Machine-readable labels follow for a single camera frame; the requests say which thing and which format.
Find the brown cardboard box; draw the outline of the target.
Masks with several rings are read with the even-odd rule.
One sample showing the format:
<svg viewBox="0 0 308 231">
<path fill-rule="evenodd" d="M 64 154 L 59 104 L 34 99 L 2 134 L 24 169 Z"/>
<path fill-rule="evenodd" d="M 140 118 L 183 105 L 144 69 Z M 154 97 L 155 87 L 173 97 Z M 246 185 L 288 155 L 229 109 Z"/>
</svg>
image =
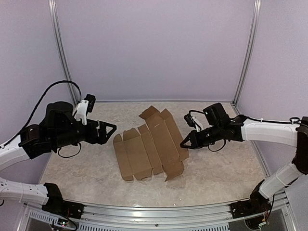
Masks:
<svg viewBox="0 0 308 231">
<path fill-rule="evenodd" d="M 113 139 L 122 179 L 142 180 L 164 172 L 168 181 L 181 175 L 189 152 L 180 147 L 183 137 L 171 112 L 150 106 L 139 117 L 143 125 Z"/>
</svg>

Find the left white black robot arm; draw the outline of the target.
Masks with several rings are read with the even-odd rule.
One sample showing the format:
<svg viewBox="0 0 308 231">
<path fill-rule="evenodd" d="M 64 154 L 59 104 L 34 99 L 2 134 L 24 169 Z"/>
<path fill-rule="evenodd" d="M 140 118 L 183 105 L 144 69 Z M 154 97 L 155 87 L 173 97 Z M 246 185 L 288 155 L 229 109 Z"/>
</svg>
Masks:
<svg viewBox="0 0 308 231">
<path fill-rule="evenodd" d="M 2 170 L 16 163 L 34 159 L 43 154 L 58 152 L 61 148 L 81 142 L 106 144 L 117 126 L 91 120 L 87 114 L 92 111 L 89 102 L 83 100 L 73 107 L 68 102 L 47 105 L 44 119 L 39 124 L 26 126 L 8 144 L 0 147 L 0 168 Z M 5 179 L 0 180 L 1 200 L 32 202 L 49 205 L 57 214 L 67 210 L 67 202 L 56 184 L 25 184 Z"/>
</svg>

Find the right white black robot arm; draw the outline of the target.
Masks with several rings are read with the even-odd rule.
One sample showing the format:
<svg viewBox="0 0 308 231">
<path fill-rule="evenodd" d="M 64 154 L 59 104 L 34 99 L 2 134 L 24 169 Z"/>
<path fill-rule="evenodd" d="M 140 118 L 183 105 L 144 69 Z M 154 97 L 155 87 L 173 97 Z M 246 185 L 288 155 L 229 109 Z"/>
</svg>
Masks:
<svg viewBox="0 0 308 231">
<path fill-rule="evenodd" d="M 221 103 L 215 103 L 200 113 L 205 116 L 208 127 L 204 128 L 190 110 L 184 120 L 192 131 L 180 143 L 182 148 L 191 150 L 209 148 L 218 141 L 227 143 L 262 142 L 280 144 L 293 148 L 294 157 L 275 173 L 262 180 L 251 192 L 246 203 L 249 213 L 255 214 L 283 188 L 308 173 L 308 119 L 291 117 L 288 121 L 265 120 L 237 115 L 231 118 Z"/>
</svg>

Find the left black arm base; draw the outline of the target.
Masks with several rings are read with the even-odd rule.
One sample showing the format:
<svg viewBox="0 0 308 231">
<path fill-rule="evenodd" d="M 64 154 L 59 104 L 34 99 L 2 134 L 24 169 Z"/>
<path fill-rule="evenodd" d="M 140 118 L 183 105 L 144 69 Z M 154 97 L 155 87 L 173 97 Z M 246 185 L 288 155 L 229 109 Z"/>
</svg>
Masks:
<svg viewBox="0 0 308 231">
<path fill-rule="evenodd" d="M 61 215 L 65 218 L 81 219 L 84 210 L 83 204 L 64 200 L 56 184 L 44 183 L 43 185 L 48 192 L 48 200 L 45 205 L 42 205 L 43 211 Z"/>
</svg>

